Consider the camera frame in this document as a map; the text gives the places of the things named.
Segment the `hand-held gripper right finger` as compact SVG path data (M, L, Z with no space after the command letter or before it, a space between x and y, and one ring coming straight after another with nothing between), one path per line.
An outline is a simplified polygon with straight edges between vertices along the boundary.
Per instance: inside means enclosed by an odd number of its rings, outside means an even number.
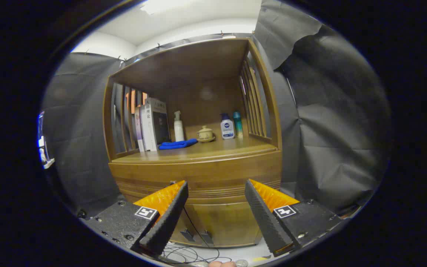
M342 223L314 200L299 201L252 179L245 183L245 197L275 257L309 246Z

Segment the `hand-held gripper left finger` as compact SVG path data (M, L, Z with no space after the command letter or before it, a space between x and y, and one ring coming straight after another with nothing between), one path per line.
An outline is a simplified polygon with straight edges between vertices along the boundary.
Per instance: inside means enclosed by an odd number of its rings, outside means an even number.
M82 222L115 245L148 256L160 256L188 196L188 183L179 181L136 202L118 200Z

